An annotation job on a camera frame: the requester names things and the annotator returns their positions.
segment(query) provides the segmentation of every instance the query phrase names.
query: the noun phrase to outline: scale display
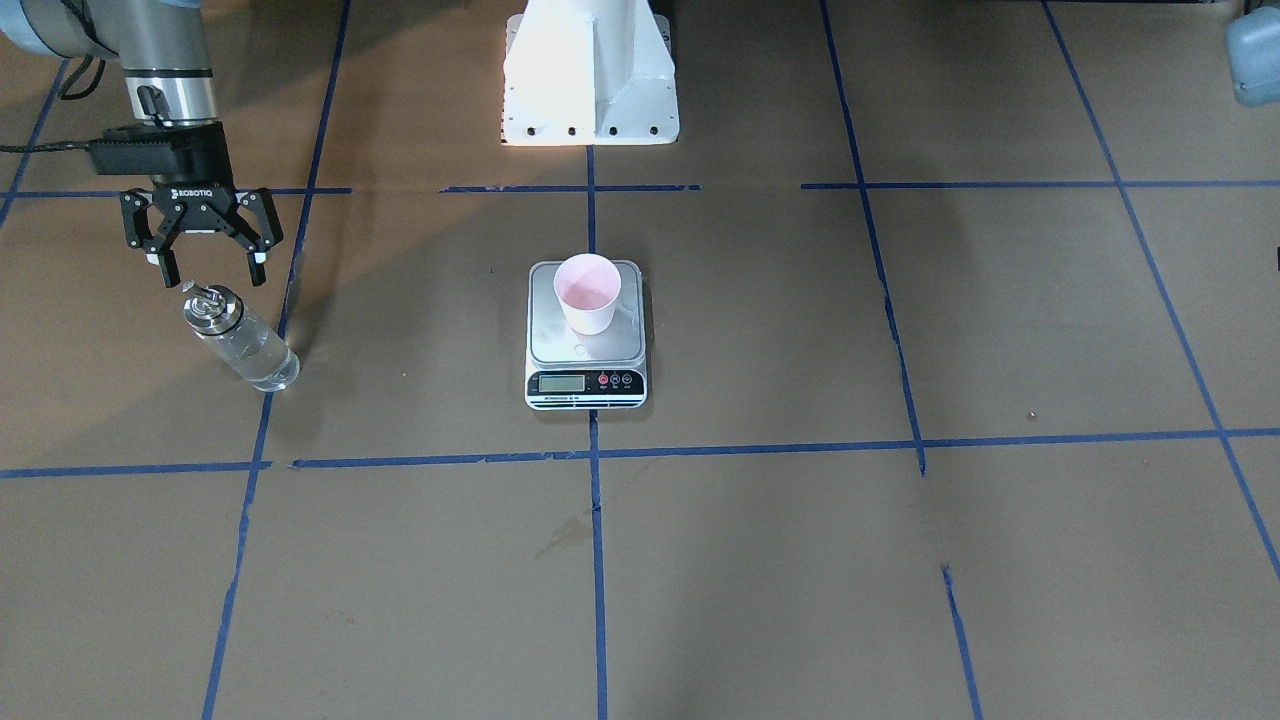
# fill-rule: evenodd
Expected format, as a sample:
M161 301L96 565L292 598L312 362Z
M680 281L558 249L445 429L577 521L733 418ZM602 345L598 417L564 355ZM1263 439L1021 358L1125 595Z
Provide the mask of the scale display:
M637 407L649 397L640 268L614 260L622 291L604 332L582 336L564 320L552 278L559 263L529 272L525 402L534 410Z

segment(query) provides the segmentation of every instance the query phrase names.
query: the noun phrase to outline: metal bottle lid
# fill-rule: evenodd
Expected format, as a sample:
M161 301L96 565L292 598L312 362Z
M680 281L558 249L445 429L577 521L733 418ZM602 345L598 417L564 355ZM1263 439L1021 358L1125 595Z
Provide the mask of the metal bottle lid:
M182 314L191 329L200 334L223 334L234 328L244 314L239 296L224 286L205 287L187 281L182 292L187 295Z

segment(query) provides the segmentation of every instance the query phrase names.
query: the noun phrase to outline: stain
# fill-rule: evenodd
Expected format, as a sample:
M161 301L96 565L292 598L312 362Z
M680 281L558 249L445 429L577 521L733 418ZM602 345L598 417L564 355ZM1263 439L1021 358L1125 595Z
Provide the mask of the stain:
M556 536L552 542L547 543L547 547L538 551L534 560L541 560L541 557L553 550L562 547L575 547L582 544L584 542L591 539L591 525L582 523L576 515L561 523L561 527L556 529Z

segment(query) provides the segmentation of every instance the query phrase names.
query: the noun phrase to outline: robotic arm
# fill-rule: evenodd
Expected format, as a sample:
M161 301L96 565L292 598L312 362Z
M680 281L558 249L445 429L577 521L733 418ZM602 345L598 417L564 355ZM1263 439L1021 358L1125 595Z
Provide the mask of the robotic arm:
M88 142L37 146L87 150L99 174L151 176L151 191L120 193L125 242L180 282L173 243L183 232L219 232L248 258L255 286L282 236L265 188L237 192L214 102L201 0L0 0L0 32L20 47L63 58L119 60L137 124ZM163 222L155 231L147 210ZM257 219L255 229L239 210Z

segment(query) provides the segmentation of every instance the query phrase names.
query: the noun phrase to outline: pink cup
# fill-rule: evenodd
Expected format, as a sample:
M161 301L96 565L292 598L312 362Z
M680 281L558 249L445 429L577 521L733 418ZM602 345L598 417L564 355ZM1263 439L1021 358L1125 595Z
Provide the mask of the pink cup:
M552 286L568 327L580 334L600 334L613 322L622 274L608 258L584 252L561 263Z

